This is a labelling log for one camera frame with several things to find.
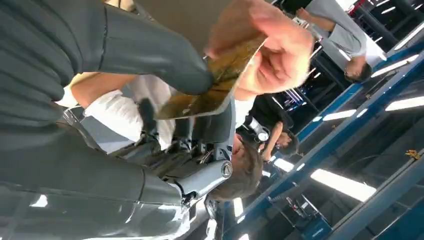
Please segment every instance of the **man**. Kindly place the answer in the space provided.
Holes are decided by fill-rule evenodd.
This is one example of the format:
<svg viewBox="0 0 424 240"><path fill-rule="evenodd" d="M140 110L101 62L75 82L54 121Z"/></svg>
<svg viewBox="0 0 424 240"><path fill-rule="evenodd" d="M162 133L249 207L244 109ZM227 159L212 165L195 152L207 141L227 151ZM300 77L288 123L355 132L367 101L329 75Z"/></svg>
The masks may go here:
<svg viewBox="0 0 424 240"><path fill-rule="evenodd" d="M274 101L272 94L264 94L258 96L253 108L250 110L250 115L254 117L259 124L272 130L268 142L262 146L265 150L262 156L265 160L271 158L271 153L274 153L274 146L286 158L296 154L299 149L298 138L290 131L293 126L293 120L290 116Z"/></svg>
<svg viewBox="0 0 424 240"><path fill-rule="evenodd" d="M367 38L362 29L344 12L336 0L283 0L281 8L314 24L351 60L344 69L350 82L363 82L371 75L366 62Z"/></svg>
<svg viewBox="0 0 424 240"><path fill-rule="evenodd" d="M206 52L211 58L218 58L238 43L260 34L267 35L268 39L253 58L234 93L238 125L243 123L256 96L301 85L309 68L312 36L263 0L235 0L230 3L212 28ZM163 85L163 89L168 88L154 76L101 73L73 85L72 93L86 108L86 114L136 141L140 138L143 121L137 105L119 91L134 78L138 78L137 81L156 81ZM161 97L167 99L167 93L164 92ZM116 126L125 127L116 130ZM219 200L251 194L262 175L262 159L257 155L257 151L235 135L231 160L233 175L211 194Z"/></svg>

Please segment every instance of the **robotic hand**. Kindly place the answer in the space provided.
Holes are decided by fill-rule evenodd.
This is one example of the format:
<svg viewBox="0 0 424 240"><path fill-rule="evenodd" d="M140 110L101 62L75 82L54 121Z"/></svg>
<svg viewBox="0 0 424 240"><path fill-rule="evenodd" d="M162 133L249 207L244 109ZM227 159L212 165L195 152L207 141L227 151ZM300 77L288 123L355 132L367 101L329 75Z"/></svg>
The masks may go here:
<svg viewBox="0 0 424 240"><path fill-rule="evenodd" d="M52 101L81 72L154 74L187 94L207 91L213 77L183 37L99 0L3 0L0 32L0 102L12 103L0 105L4 238L169 239L181 229L182 195L205 194L196 176L210 187L206 180L217 185L231 175L232 143L216 136L209 142L221 162L180 187L88 147L78 131L56 123L63 110Z"/></svg>

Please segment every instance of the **white shirt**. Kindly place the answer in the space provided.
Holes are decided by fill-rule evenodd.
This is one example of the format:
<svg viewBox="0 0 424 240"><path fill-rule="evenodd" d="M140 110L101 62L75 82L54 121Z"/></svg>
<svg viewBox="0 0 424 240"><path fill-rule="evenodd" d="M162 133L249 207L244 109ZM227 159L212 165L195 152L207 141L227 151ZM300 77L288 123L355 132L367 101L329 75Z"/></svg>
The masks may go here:
<svg viewBox="0 0 424 240"><path fill-rule="evenodd" d="M143 120L135 101L148 98L155 111L171 97L170 87L160 78L153 75L141 75L134 79L130 88L134 93L134 99L124 97L120 90L108 92L86 109L84 114L92 116L100 123L116 132L117 134L137 142L143 129ZM236 128L240 127L246 115L252 109L254 99L250 101L235 101ZM171 144L175 123L173 120L159 120L157 123L159 142L162 149Z"/></svg>

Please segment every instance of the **paper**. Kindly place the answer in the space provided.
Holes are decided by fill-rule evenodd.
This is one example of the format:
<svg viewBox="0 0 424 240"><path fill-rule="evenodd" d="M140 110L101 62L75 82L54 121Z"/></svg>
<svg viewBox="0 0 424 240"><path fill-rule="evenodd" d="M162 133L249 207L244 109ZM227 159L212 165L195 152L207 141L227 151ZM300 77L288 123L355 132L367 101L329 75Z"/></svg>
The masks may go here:
<svg viewBox="0 0 424 240"><path fill-rule="evenodd" d="M172 96L156 114L156 118L184 119L222 113L230 102L237 83L246 72L249 61L264 41L265 37L261 36L239 44L218 59L210 59L207 66L215 79L211 89L198 96L182 93Z"/></svg>

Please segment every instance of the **hand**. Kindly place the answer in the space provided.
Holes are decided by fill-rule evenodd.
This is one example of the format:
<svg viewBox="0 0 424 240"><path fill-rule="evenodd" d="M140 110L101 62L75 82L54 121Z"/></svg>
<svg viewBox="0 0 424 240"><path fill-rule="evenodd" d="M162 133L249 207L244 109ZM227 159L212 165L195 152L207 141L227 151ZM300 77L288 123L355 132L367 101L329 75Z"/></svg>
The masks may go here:
<svg viewBox="0 0 424 240"><path fill-rule="evenodd" d="M306 11L303 7L299 8L296 11L296 16L307 22L309 22L311 18L311 14L308 11Z"/></svg>
<svg viewBox="0 0 424 240"><path fill-rule="evenodd" d="M268 38L235 93L238 100L300 86L309 68L314 40L278 8L263 0L235 0L212 28L206 53L217 58L240 42Z"/></svg>

